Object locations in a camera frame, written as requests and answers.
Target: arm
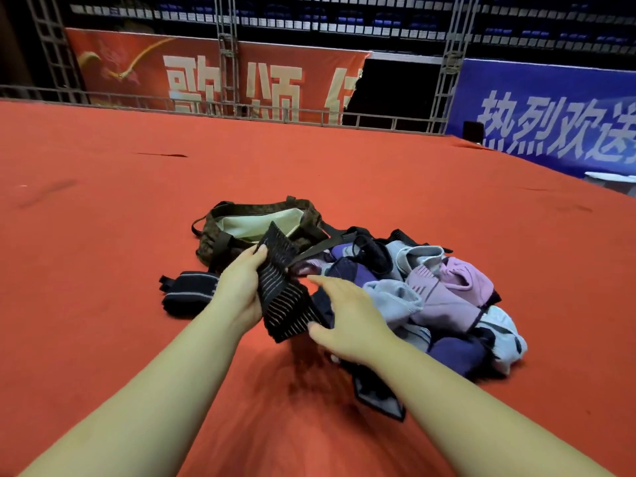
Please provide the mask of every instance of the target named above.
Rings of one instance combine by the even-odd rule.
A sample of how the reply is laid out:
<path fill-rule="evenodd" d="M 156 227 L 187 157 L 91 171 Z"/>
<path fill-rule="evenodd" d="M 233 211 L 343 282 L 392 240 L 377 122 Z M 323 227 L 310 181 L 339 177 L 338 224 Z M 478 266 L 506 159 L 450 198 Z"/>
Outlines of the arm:
<path fill-rule="evenodd" d="M 208 307 L 20 477 L 175 476 L 239 340 L 260 320 L 256 268 L 265 255 L 246 250 L 228 266 Z"/>
<path fill-rule="evenodd" d="M 335 328 L 310 336 L 369 366 L 390 386 L 461 476 L 611 476 L 600 465 L 388 329 L 364 290 L 310 277 L 329 294 Z"/>

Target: right arm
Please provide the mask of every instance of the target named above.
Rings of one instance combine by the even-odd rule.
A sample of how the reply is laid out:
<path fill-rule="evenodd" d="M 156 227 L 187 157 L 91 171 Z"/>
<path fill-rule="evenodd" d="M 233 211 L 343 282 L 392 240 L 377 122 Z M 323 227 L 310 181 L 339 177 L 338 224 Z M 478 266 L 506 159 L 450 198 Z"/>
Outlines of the right arm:
<path fill-rule="evenodd" d="M 367 365 L 403 401 L 461 476 L 611 476 L 552 433 L 398 337 L 367 293 L 345 280 L 310 277 L 331 298 L 335 328 L 310 336 Z"/>

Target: red banner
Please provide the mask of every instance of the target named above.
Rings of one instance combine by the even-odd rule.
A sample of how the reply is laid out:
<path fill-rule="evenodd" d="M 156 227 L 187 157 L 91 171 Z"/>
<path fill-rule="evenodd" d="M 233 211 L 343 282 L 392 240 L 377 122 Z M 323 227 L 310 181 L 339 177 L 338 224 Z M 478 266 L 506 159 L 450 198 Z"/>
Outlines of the red banner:
<path fill-rule="evenodd" d="M 216 39 L 76 28 L 67 34 L 88 91 L 173 100 L 93 95 L 92 103 L 205 112 L 214 106 L 203 102 L 221 100 Z M 289 109 L 291 120 L 319 122 L 320 114 L 294 109 L 343 111 L 368 56 L 361 51 L 239 42 L 238 101 L 251 105 L 254 116 L 263 119 L 281 120 L 281 109 Z M 324 116 L 324 123 L 340 121 L 333 114 Z"/>

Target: pile of socks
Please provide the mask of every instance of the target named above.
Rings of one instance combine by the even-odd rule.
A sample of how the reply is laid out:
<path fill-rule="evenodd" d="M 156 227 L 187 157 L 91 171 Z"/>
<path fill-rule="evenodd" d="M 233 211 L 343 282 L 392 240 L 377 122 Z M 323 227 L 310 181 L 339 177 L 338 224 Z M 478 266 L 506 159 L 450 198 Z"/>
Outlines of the pile of socks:
<path fill-rule="evenodd" d="M 495 372 L 505 377 L 528 346 L 512 318 L 496 306 L 501 297 L 492 281 L 450 253 L 441 246 L 418 244 L 395 230 L 386 239 L 357 237 L 293 269 L 302 274 L 313 265 L 310 274 L 354 282 L 371 296 L 398 337 L 459 375 L 473 380 Z M 328 295 L 319 289 L 312 299 L 333 327 Z M 361 402 L 404 419 L 403 405 L 372 371 L 340 363 L 352 374 Z"/>

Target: stage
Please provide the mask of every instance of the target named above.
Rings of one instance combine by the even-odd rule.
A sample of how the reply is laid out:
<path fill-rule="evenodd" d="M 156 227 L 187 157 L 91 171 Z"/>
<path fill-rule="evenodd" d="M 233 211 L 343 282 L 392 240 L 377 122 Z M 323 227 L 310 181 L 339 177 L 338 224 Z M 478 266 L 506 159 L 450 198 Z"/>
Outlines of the stage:
<path fill-rule="evenodd" d="M 400 228 L 486 273 L 529 352 L 483 388 L 632 475 L 633 198 L 453 137 L 17 102 L 0 102 L 0 120 L 0 475 L 185 326 L 158 280 L 202 269 L 192 221 L 221 200 L 287 195 L 337 228 Z M 274 344 L 259 325 L 181 475 L 452 472 L 410 417 L 356 402 L 308 338 Z"/>

